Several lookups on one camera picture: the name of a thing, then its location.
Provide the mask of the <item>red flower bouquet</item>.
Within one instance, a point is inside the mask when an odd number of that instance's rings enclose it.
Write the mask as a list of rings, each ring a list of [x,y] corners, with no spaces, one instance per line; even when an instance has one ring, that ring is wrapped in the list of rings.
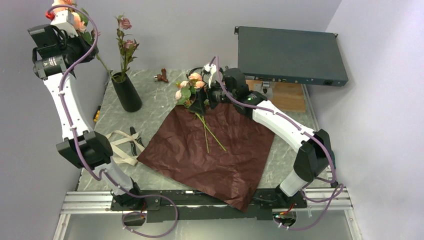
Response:
[[[218,146],[226,152],[227,149],[209,128],[205,119],[207,107],[210,105],[210,101],[206,96],[206,86],[207,84],[204,82],[203,76],[200,73],[189,73],[187,80],[178,81],[176,83],[178,90],[174,95],[176,100],[175,105],[184,106],[190,113],[194,114],[195,119],[201,122],[207,153],[210,153],[209,135],[211,135]]]

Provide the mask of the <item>peach flower stem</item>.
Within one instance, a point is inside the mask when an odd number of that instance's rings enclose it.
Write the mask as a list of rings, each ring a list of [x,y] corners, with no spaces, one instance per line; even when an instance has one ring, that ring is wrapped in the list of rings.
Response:
[[[92,46],[95,38],[99,37],[100,33],[96,31],[94,27],[90,31],[87,30],[87,26],[89,24],[89,19],[87,17],[89,14],[87,13],[87,11],[81,8],[80,10],[84,13],[82,14],[81,12],[76,11],[75,9],[69,8],[69,7],[57,7],[57,8],[54,8],[52,11],[57,13],[63,10],[69,10],[73,14],[74,16],[73,26],[77,32],[77,37],[81,36],[89,45]]]

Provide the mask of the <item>pink flower stem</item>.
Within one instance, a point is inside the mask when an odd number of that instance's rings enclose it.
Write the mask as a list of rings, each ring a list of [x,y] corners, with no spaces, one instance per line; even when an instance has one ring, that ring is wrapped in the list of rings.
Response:
[[[135,51],[139,48],[139,43],[135,39],[130,39],[132,36],[125,31],[132,28],[131,21],[124,14],[117,16],[116,40],[120,54],[120,72],[117,76],[113,76],[116,83],[122,83],[126,80],[126,74],[130,70],[129,64],[137,57],[134,56]]]

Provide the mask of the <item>dark red wrapping paper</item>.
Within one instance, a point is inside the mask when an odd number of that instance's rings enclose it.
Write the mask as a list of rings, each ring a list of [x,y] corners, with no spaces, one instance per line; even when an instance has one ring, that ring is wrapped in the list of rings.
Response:
[[[260,183],[275,134],[231,104],[204,120],[174,107],[138,161],[245,213]]]

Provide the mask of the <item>beige ribbon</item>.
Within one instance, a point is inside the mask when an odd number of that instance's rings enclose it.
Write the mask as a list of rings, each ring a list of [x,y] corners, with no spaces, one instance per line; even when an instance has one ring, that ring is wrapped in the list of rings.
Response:
[[[138,163],[137,157],[145,150],[145,147],[142,147],[136,142],[137,137],[140,136],[140,132],[136,132],[135,134],[127,134],[121,130],[114,130],[113,132],[106,135],[106,138],[110,140],[113,136],[121,136],[120,139],[110,141],[110,145],[112,147],[113,155],[112,159],[116,164],[128,164],[130,166],[136,166]],[[124,144],[130,144],[130,141],[134,141],[137,147],[137,156],[133,156],[132,154],[128,154],[126,151],[122,150],[121,147]]]

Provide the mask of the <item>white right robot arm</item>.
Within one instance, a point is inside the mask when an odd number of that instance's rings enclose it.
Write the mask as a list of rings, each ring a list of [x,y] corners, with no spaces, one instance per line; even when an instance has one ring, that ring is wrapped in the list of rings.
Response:
[[[335,170],[329,134],[298,123],[264,94],[250,90],[238,68],[221,70],[211,63],[202,68],[202,73],[189,73],[178,87],[178,102],[199,118],[206,114],[206,108],[231,104],[238,113],[265,126],[296,151],[292,171],[276,187],[275,200],[280,207],[289,207],[295,195],[319,179],[325,168]]]

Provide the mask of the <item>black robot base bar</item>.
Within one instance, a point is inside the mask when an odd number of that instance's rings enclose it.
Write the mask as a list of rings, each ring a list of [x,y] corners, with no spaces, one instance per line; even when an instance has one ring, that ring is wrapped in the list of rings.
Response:
[[[147,223],[179,220],[256,219],[271,220],[278,211],[285,215],[305,209],[306,200],[297,193],[282,197],[273,188],[259,188],[246,212],[198,190],[140,190],[136,198],[112,196],[112,211],[145,211]]]

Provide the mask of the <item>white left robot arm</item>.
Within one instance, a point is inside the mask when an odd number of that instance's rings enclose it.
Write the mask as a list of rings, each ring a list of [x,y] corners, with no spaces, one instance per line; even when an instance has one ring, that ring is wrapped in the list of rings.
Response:
[[[28,33],[36,44],[32,50],[33,71],[51,94],[60,119],[62,142],[56,145],[58,153],[97,181],[105,180],[114,197],[124,197],[129,209],[139,209],[144,196],[113,160],[107,137],[94,131],[85,119],[75,91],[74,68],[95,57],[96,42],[89,43],[79,33],[51,24],[32,27]]]

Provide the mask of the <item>black cone vase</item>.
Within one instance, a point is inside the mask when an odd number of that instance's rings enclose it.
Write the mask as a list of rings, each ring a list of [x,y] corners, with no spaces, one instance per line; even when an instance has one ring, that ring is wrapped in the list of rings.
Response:
[[[133,113],[142,108],[143,102],[126,73],[114,73],[111,81],[119,102],[126,112]]]

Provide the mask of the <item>brown small figurine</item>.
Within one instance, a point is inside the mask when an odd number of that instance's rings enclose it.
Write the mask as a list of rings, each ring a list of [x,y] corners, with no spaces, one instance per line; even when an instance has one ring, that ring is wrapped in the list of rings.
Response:
[[[157,74],[157,75],[154,75],[154,76],[153,76],[153,79],[154,79],[156,82],[164,82],[164,83],[168,83],[168,82],[169,82],[169,80],[168,80],[168,77],[167,77],[167,70],[163,67],[163,68],[161,69],[161,73],[160,73],[160,74]]]

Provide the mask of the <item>black pruning shears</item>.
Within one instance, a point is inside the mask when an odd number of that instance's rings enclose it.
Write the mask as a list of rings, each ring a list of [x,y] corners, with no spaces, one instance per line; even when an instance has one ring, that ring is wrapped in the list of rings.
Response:
[[[133,127],[133,126],[131,126],[130,128],[129,128],[129,131],[130,131],[130,134],[131,135],[134,135],[134,134],[136,134],[136,130],[135,130],[135,128]],[[136,139],[136,142],[139,144],[139,145],[141,145],[143,148],[145,147],[144,146],[144,144],[143,144],[143,142],[142,142],[142,139],[141,139],[141,137],[139,136],[139,137],[137,137]],[[135,142],[134,141],[130,141],[130,146],[131,146],[131,153],[132,153],[132,155],[134,156],[134,157],[136,157],[137,155],[138,155],[138,153],[137,153],[137,146],[136,146],[136,144],[135,144]]]

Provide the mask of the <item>yellow tool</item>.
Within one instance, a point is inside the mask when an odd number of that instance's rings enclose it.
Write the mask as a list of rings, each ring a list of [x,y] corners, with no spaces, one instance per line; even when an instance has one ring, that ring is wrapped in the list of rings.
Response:
[[[99,115],[100,115],[100,110],[101,110],[101,105],[97,106],[97,109],[93,115],[93,121],[96,123],[99,119]]]

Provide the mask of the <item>wooden board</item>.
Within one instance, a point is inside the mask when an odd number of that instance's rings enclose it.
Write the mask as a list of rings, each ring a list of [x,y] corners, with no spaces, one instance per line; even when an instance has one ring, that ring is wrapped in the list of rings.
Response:
[[[247,79],[246,83],[251,91],[261,93],[261,81]],[[275,83],[273,88],[273,98],[268,100],[270,100],[274,106],[283,112],[306,112],[306,104],[301,84],[287,82],[273,83]]]

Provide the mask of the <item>metal switch stand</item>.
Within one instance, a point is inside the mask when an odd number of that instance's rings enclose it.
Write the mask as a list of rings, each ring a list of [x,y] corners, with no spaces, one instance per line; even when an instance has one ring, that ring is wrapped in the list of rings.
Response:
[[[268,99],[272,99],[274,97],[273,89],[275,87],[274,82],[263,81],[260,85],[260,92],[266,96]]]

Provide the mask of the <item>dark green network switch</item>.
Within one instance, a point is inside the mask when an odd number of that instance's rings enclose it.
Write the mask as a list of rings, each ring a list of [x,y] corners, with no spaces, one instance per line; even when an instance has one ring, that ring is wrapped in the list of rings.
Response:
[[[343,87],[349,81],[331,32],[236,26],[237,67],[247,79]]]

